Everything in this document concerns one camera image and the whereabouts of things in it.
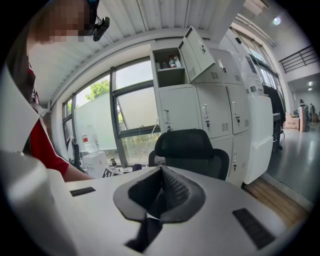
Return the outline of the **large water bottle red label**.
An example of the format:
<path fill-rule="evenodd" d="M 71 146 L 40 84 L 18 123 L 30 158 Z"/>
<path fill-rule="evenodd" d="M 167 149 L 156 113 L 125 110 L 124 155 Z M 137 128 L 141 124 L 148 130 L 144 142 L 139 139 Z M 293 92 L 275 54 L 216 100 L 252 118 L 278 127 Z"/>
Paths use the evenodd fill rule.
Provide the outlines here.
<path fill-rule="evenodd" d="M 85 152 L 90 154 L 99 150 L 98 135 L 93 125 L 81 127 L 81 139 Z"/>

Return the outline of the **black framed window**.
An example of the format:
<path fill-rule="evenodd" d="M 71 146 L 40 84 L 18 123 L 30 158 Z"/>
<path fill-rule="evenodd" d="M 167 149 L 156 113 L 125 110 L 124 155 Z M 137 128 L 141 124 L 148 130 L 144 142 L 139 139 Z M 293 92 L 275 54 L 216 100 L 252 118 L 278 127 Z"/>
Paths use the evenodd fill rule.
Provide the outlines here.
<path fill-rule="evenodd" d="M 74 92 L 62 105 L 64 139 L 76 138 L 80 161 L 85 152 L 81 127 L 95 127 L 99 150 L 108 164 L 117 167 L 148 165 L 148 157 L 160 136 L 152 65 L 147 58 L 111 68 Z"/>

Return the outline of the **cardboard boxes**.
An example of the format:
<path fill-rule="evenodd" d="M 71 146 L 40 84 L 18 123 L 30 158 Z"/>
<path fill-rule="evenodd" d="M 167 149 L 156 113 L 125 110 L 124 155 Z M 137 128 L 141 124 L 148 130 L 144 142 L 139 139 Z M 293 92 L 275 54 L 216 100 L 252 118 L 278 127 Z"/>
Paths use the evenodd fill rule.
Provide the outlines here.
<path fill-rule="evenodd" d="M 295 130 L 300 132 L 306 131 L 307 126 L 307 114 L 306 114 L 306 107 L 300 106 L 298 108 L 297 115 L 294 116 L 293 114 L 286 112 L 285 113 L 285 129 L 287 130 Z"/>

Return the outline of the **person's black red shirt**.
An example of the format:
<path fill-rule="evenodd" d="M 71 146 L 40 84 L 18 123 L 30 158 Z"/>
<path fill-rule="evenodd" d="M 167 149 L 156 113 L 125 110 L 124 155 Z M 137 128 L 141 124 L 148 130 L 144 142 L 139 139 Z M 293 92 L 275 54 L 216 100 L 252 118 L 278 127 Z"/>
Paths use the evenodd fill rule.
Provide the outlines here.
<path fill-rule="evenodd" d="M 39 116 L 30 133 L 31 155 L 40 160 L 47 169 L 56 170 L 64 176 L 69 164 L 54 150 L 41 116 L 45 112 L 36 99 L 32 98 L 30 105 Z"/>

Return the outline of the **grey locker door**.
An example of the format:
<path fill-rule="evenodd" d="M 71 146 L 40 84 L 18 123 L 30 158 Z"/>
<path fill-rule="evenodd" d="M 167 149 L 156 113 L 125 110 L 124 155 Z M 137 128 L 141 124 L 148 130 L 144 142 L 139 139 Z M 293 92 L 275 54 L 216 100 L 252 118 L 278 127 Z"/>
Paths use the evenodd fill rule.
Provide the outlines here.
<path fill-rule="evenodd" d="M 190 26 L 178 46 L 189 83 L 216 64 L 210 49 L 197 30 Z"/>

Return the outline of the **white garment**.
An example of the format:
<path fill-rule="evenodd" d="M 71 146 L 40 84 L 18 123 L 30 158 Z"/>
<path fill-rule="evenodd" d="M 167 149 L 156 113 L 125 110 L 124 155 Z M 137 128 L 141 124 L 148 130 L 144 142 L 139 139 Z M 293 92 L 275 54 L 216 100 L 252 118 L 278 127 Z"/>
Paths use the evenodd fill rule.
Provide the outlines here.
<path fill-rule="evenodd" d="M 74 153 L 74 137 L 70 135 L 66 142 L 67 148 L 67 156 L 70 162 L 74 161 L 75 153 Z"/>

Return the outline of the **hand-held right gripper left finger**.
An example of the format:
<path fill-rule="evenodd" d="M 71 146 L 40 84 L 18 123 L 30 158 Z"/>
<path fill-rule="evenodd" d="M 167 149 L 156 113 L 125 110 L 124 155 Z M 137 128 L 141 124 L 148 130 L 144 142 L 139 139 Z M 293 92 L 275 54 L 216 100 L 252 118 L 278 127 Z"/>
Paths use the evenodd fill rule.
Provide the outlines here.
<path fill-rule="evenodd" d="M 138 236 L 141 224 L 126 219 L 113 200 L 117 187 L 150 170 L 148 167 L 114 177 L 65 183 L 68 192 L 87 187 L 94 189 L 70 198 L 75 207 L 69 217 L 75 222 L 77 256 L 163 256 L 152 247 L 141 254 L 126 246 Z"/>

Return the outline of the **wooden slat platform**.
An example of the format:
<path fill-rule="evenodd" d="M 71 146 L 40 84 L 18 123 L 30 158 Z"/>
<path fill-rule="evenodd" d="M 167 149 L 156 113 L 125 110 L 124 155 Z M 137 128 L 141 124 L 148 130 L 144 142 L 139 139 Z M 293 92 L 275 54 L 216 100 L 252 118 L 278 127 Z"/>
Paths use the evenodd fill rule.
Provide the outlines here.
<path fill-rule="evenodd" d="M 305 221 L 309 212 L 293 199 L 262 178 L 250 184 L 242 184 L 244 191 L 279 215 L 287 227 Z"/>

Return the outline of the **blue wall poster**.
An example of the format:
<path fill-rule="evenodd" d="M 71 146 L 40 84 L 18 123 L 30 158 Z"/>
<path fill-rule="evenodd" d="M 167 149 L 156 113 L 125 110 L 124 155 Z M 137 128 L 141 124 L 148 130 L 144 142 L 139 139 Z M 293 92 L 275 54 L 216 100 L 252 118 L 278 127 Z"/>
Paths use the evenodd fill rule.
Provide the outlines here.
<path fill-rule="evenodd" d="M 246 58 L 249 66 L 250 66 L 251 71 L 252 71 L 254 74 L 257 74 L 257 71 L 256 71 L 256 69 L 255 69 L 255 65 L 253 64 L 252 59 L 251 59 L 250 57 L 248 57 L 248 56 L 246 56 L 245 58 Z"/>

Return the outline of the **person's left forearm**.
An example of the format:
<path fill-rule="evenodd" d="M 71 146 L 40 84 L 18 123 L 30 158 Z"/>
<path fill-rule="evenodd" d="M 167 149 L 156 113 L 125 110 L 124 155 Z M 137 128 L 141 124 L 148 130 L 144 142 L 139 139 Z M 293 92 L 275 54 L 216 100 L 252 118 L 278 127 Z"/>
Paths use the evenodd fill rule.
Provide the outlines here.
<path fill-rule="evenodd" d="M 81 172 L 71 164 L 68 165 L 62 177 L 65 182 L 86 181 L 93 179 L 93 177 Z"/>

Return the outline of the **tall white box unit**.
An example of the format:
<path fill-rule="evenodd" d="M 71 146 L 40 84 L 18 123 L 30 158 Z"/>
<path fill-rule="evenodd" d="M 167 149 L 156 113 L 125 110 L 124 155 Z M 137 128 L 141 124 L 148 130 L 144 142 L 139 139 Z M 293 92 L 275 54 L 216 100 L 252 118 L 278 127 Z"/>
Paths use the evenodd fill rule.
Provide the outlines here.
<path fill-rule="evenodd" d="M 269 166 L 273 147 L 273 109 L 271 99 L 267 96 L 250 96 L 250 153 L 247 172 L 244 178 L 246 185 L 252 183 Z"/>

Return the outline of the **black balcony railing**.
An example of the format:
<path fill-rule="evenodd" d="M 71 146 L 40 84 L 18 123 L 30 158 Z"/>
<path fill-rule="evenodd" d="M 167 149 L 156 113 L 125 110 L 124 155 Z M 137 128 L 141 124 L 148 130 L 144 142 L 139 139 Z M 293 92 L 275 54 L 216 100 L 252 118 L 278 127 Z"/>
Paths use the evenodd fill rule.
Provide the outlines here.
<path fill-rule="evenodd" d="M 296 69 L 306 67 L 319 61 L 319 57 L 312 45 L 309 45 L 279 61 L 283 71 L 287 74 Z"/>

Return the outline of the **black chair headrest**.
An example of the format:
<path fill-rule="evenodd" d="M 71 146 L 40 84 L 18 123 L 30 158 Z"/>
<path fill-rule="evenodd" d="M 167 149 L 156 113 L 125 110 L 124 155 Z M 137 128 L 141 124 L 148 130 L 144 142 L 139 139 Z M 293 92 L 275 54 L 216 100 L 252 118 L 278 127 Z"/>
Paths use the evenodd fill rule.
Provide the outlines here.
<path fill-rule="evenodd" d="M 182 129 L 163 133 L 156 141 L 155 154 L 172 159 L 206 160 L 214 157 L 214 149 L 202 129 Z"/>

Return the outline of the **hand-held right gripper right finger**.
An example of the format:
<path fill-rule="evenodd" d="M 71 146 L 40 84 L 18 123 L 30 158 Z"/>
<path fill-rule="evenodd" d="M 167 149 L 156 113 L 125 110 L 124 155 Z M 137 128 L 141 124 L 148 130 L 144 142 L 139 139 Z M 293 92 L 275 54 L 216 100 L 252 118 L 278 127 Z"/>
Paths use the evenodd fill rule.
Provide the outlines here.
<path fill-rule="evenodd" d="M 188 221 L 166 223 L 144 251 L 145 256 L 246 256 L 257 247 L 233 215 L 246 208 L 275 237 L 286 230 L 270 208 L 227 181 L 174 167 L 173 171 L 199 184 L 205 193 L 202 208 Z"/>

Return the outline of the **grey metal locker cabinet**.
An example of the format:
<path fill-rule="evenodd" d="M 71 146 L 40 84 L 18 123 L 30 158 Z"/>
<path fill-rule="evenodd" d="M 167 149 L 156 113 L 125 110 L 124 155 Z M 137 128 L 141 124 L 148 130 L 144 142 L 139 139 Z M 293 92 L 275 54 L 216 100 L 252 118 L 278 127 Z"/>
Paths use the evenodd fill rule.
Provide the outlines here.
<path fill-rule="evenodd" d="M 201 129 L 211 145 L 229 156 L 226 181 L 241 187 L 250 154 L 250 109 L 244 81 L 231 52 L 204 40 L 216 64 L 188 82 L 178 46 L 182 39 L 158 40 L 150 52 L 160 131 Z M 178 56 L 182 67 L 169 65 Z"/>

